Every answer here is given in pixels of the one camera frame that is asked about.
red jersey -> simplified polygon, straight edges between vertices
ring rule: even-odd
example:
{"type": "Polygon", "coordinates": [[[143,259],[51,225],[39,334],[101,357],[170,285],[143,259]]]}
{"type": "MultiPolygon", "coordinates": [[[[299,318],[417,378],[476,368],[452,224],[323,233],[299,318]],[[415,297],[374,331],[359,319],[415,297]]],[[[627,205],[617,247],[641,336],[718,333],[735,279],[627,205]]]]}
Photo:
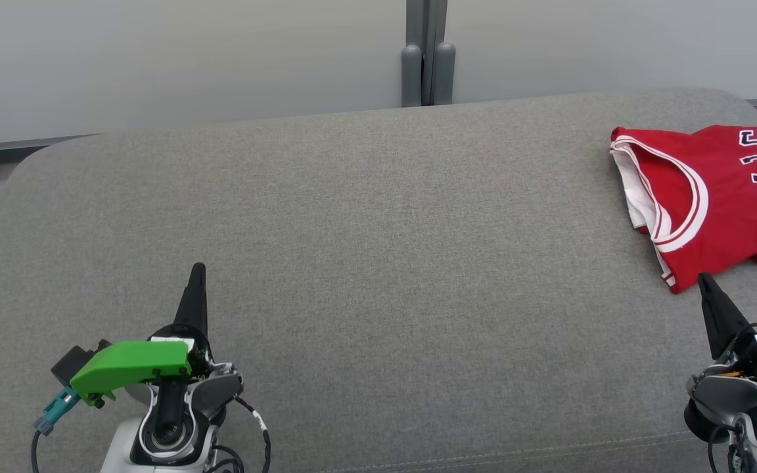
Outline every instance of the red jersey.
{"type": "Polygon", "coordinates": [[[757,127],[619,127],[612,155],[630,219],[649,234],[673,293],[700,272],[757,261],[757,127]]]}

white stitching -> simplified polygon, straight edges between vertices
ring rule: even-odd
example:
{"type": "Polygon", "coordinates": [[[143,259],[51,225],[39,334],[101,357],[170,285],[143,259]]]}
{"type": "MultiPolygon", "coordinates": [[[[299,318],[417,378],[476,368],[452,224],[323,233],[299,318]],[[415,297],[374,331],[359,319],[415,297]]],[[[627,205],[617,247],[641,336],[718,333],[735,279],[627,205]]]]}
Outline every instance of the white stitching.
{"type": "Polygon", "coordinates": [[[465,463],[465,464],[444,464],[441,466],[430,466],[428,468],[415,468],[412,470],[402,470],[402,471],[397,471],[396,473],[412,473],[412,471],[439,470],[439,469],[447,469],[447,468],[457,468],[460,466],[476,466],[479,464],[508,463],[511,461],[537,460],[540,458],[553,458],[553,457],[558,457],[558,456],[581,455],[581,454],[586,454],[586,453],[591,454],[594,452],[611,452],[612,450],[637,449],[640,447],[652,447],[654,445],[664,445],[664,444],[673,443],[673,442],[685,442],[686,440],[694,440],[694,438],[678,438],[677,440],[668,440],[665,442],[656,442],[656,443],[644,443],[643,445],[625,445],[623,447],[615,447],[612,449],[589,450],[588,452],[571,452],[568,454],[526,456],[523,458],[508,458],[505,460],[492,460],[492,461],[476,461],[476,462],[465,463]]]}
{"type": "Polygon", "coordinates": [[[422,460],[422,461],[406,461],[403,463],[388,463],[388,464],[374,464],[372,466],[356,466],[352,468],[342,468],[339,470],[322,470],[318,471],[318,473],[343,473],[345,471],[360,471],[360,470],[372,470],[375,468],[390,468],[391,466],[411,466],[413,464],[426,464],[426,463],[436,463],[438,461],[458,461],[458,460],[470,460],[473,458],[486,458],[486,457],[492,457],[492,456],[502,456],[502,455],[516,455],[516,454],[525,454],[528,452],[544,452],[547,450],[557,450],[557,449],[577,449],[580,447],[592,447],[595,445],[607,445],[610,443],[621,443],[621,442],[631,442],[633,440],[646,440],[648,438],[660,438],[660,437],[670,437],[671,435],[680,435],[680,434],[688,434],[687,430],[683,430],[680,432],[671,432],[670,434],[659,434],[659,435],[649,435],[647,437],[633,437],[633,438],[621,438],[619,440],[606,440],[604,442],[592,442],[592,443],[576,443],[574,445],[560,445],[556,447],[545,447],[543,449],[527,449],[527,450],[513,450],[511,452],[502,452],[497,454],[479,454],[479,455],[467,455],[467,456],[456,456],[452,458],[438,458],[435,460],[422,460]]]}

white wall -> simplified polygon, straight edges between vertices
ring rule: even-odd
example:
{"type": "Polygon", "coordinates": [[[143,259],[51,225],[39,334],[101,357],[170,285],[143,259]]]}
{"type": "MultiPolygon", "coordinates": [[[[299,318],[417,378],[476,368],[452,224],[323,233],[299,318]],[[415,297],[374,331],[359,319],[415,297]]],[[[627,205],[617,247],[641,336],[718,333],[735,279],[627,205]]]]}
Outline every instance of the white wall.
{"type": "Polygon", "coordinates": [[[405,1],[0,0],[0,143],[398,107],[405,1]]]}
{"type": "Polygon", "coordinates": [[[454,101],[634,87],[757,99],[757,1],[450,0],[454,101]]]}

green plastic part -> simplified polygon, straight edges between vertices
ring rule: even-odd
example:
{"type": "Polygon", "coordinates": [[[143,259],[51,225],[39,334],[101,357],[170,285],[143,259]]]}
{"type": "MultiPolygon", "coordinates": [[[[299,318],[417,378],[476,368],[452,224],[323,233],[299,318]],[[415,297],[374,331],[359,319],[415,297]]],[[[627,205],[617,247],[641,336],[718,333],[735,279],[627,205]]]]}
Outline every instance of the green plastic part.
{"type": "Polygon", "coordinates": [[[156,374],[191,373],[187,352],[189,345],[180,341],[117,342],[97,352],[70,384],[89,406],[94,406],[102,395],[115,401],[113,390],[152,380],[156,374]]]}

folded jersey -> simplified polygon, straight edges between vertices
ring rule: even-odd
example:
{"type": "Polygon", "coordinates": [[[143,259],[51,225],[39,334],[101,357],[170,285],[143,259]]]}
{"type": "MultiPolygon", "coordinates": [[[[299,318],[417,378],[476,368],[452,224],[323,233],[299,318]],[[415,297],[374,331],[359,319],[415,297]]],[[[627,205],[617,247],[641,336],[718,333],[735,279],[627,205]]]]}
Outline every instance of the folded jersey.
{"type": "Polygon", "coordinates": [[[757,261],[757,127],[619,127],[610,152],[633,226],[654,243],[673,293],[700,272],[757,261]]]}

